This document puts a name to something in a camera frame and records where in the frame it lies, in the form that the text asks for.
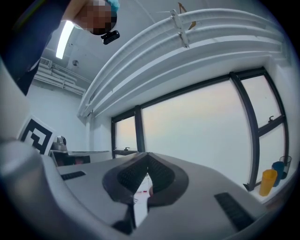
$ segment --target window sill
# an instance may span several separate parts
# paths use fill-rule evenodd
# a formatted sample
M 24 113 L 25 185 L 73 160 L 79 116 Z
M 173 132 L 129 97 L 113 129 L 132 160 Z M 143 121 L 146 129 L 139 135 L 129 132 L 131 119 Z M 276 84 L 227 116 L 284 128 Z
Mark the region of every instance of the window sill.
M 267 196 L 263 197 L 259 195 L 259 189 L 261 185 L 255 187 L 254 190 L 250 192 L 250 194 L 253 197 L 255 197 L 260 203 L 266 203 L 267 201 L 275 197 L 275 195 L 279 193 L 289 183 L 289 181 L 292 179 L 295 173 L 296 173 L 296 169 L 290 168 L 286 179 L 281 180 L 277 187 L 272 187 L 270 193 Z

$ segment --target ceiling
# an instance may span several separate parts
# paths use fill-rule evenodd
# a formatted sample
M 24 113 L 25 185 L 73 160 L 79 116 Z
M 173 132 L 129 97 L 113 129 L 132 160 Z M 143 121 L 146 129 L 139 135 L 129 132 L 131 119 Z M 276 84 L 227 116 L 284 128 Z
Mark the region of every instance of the ceiling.
M 254 7 L 250 0 L 180 0 L 187 11 L 204 8 L 232 8 L 246 10 L 257 15 L 263 15 L 264 10 Z M 102 43 L 100 36 L 95 36 L 88 31 L 74 28 L 65 49 L 63 59 L 55 57 L 59 38 L 65 22 L 52 34 L 52 39 L 43 52 L 43 57 L 67 68 L 86 79 L 93 81 L 103 65 L 116 53 L 128 40 L 152 24 L 170 16 L 170 10 L 178 13 L 178 0 L 119 0 L 118 22 L 116 30 L 120 38 L 108 45 Z M 77 60 L 78 66 L 73 66 L 72 61 Z M 80 87 L 88 88 L 88 82 L 77 82 Z

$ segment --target air vent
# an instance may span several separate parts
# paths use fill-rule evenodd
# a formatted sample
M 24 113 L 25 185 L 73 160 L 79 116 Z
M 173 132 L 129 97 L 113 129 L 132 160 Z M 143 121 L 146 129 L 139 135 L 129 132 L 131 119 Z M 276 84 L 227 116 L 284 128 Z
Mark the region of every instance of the air vent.
M 65 181 L 65 180 L 69 180 L 69 179 L 73 179 L 73 178 L 78 178 L 78 177 L 81 177 L 84 175 L 85 175 L 85 173 L 83 171 L 79 171 L 79 172 L 71 172 L 71 173 L 63 174 L 63 175 L 61 175 L 61 177 Z
M 249 214 L 228 193 L 217 194 L 215 198 L 238 231 L 254 222 Z
M 46 58 L 41 58 L 39 64 L 43 65 L 44 68 L 48 68 L 48 69 L 52 67 L 52 61 Z

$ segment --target blue hair cap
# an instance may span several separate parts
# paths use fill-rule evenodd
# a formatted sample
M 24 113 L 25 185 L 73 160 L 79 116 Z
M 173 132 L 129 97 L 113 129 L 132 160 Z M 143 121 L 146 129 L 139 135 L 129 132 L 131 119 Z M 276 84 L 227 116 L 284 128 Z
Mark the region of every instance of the blue hair cap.
M 113 12 L 117 12 L 119 10 L 120 3 L 118 0 L 107 0 L 107 2 L 111 5 Z

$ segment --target person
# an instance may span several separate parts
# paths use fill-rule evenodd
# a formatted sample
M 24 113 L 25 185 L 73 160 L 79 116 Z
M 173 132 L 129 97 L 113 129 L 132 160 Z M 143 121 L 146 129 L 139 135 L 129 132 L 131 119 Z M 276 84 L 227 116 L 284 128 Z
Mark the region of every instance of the person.
M 43 50 L 61 21 L 72 21 L 78 28 L 103 35 L 115 26 L 120 6 L 118 0 L 35 0 L 27 3 L 29 7 L 18 16 L 1 46 L 2 60 L 25 95 L 38 70 Z

